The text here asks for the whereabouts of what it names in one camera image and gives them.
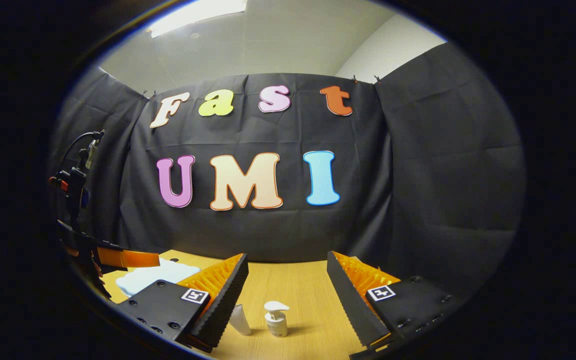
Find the foam letter cutout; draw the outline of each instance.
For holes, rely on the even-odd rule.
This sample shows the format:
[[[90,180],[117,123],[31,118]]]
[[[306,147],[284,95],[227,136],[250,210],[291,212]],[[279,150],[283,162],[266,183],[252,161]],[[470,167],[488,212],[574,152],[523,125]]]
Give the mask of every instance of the foam letter cutout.
[[[160,159],[157,161],[159,170],[159,191],[164,201],[174,208],[183,208],[190,204],[193,199],[193,177],[191,166],[195,162],[195,157],[185,155],[179,157],[176,162],[181,167],[181,194],[175,194],[170,187],[170,168],[172,159]]]
[[[233,111],[233,98],[235,93],[229,89],[220,89],[206,95],[205,100],[199,106],[199,115],[201,116],[227,116]]]
[[[290,98],[286,96],[289,92],[284,85],[264,88],[259,93],[259,110],[264,113],[283,112],[290,107]]]
[[[228,199],[228,189],[237,201],[240,208],[246,207],[252,189],[254,199],[251,201],[253,208],[274,209],[281,207],[284,200],[277,193],[275,179],[275,166],[279,161],[279,155],[274,152],[258,153],[248,168],[246,175],[237,164],[232,155],[220,155],[210,159],[210,165],[214,167],[214,201],[210,208],[218,212],[233,208],[233,202]]]
[[[179,109],[179,105],[190,98],[190,92],[180,93],[179,95],[164,98],[161,101],[161,107],[155,116],[155,120],[150,123],[150,128],[158,128],[168,123],[167,115],[173,116]]]
[[[343,99],[350,99],[350,94],[341,91],[339,86],[329,86],[319,91],[326,96],[326,104],[328,109],[338,116],[349,116],[353,113],[352,107],[344,106]]]
[[[310,166],[310,183],[312,192],[306,198],[310,205],[331,205],[339,201],[339,194],[332,184],[330,163],[335,158],[332,151],[310,151],[303,155],[303,161]]]

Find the purple letter u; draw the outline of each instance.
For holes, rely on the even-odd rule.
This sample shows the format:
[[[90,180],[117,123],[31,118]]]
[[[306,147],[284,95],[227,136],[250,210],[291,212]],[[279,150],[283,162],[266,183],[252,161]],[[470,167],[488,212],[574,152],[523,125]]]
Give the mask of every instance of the purple letter u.
[[[181,194],[175,194],[170,187],[170,168],[172,159],[161,159],[157,161],[159,169],[159,191],[164,201],[174,208],[183,208],[190,204],[193,199],[193,177],[190,168],[195,162],[192,155],[179,157],[176,162],[181,167]]]

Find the black fabric backdrop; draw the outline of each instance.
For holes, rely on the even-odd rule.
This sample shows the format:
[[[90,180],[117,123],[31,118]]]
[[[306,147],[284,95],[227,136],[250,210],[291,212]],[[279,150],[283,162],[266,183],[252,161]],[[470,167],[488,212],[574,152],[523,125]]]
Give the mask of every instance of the black fabric backdrop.
[[[286,85],[292,104],[263,113],[259,92],[273,85]],[[332,85],[350,93],[344,100],[353,109],[350,116],[327,109],[319,90]],[[204,96],[219,89],[235,93],[233,112],[199,116]],[[182,92],[190,92],[190,99],[167,125],[150,129],[162,98]],[[248,253],[252,262],[325,260],[334,250],[469,296],[494,271],[519,222],[525,170],[514,121],[484,75],[450,44],[375,85],[322,75],[256,74],[146,99],[96,69],[64,103],[50,170],[72,139],[101,128],[106,135],[87,183],[91,207],[82,214],[82,226],[131,248],[217,258]],[[78,148],[70,158],[76,159]],[[337,203],[306,203],[311,179],[302,156],[316,150],[334,152]],[[210,209],[210,159],[233,155],[247,171],[263,152],[279,154],[282,207]],[[196,158],[192,202],[175,208],[160,195],[156,162],[175,160],[171,183],[179,193],[176,159],[183,155]]]

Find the blue letter i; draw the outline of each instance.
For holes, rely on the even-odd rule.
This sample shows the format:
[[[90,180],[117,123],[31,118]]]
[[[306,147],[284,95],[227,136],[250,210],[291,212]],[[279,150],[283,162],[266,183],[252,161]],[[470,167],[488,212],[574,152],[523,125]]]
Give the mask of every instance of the blue letter i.
[[[332,184],[330,163],[335,158],[332,151],[310,151],[303,155],[303,161],[310,166],[312,192],[306,198],[310,205],[330,205],[339,201],[339,194]]]

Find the pump dispenser head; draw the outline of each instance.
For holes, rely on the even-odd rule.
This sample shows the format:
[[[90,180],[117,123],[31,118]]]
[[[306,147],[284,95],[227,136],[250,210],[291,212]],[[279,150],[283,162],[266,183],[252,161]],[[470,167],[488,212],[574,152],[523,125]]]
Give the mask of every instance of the pump dispenser head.
[[[268,330],[275,337],[285,337],[288,335],[288,324],[286,323],[286,314],[282,311],[289,310],[290,307],[283,305],[279,301],[268,301],[263,305],[265,313],[265,323]]]

